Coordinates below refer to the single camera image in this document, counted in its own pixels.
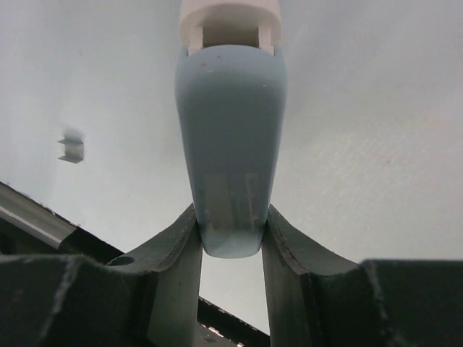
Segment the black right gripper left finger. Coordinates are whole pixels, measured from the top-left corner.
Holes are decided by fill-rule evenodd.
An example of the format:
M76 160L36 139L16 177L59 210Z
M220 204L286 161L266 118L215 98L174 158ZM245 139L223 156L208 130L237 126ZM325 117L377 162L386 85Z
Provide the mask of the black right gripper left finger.
M1 344L193 346L201 260L193 207L126 254L2 255Z

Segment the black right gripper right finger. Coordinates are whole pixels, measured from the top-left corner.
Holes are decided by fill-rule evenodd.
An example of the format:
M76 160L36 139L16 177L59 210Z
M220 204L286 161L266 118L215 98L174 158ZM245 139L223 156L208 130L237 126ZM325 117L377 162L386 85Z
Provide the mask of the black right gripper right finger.
M343 258L274 207L262 244L272 346L460 346L462 262Z

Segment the small staple strip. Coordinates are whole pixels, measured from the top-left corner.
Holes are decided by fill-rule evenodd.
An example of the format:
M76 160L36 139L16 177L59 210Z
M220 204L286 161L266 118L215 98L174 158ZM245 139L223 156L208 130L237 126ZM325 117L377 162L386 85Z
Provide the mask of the small staple strip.
M59 160L69 163L80 163L85 158L85 135L74 127L63 128L62 136L57 141L62 146L62 154L58 157Z

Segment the light blue stapler cover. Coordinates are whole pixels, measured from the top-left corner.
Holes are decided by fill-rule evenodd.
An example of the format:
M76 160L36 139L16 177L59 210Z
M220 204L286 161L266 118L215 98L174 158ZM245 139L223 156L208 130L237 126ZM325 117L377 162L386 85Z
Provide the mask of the light blue stapler cover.
M183 1L174 95L205 252L262 244L288 95L277 1Z

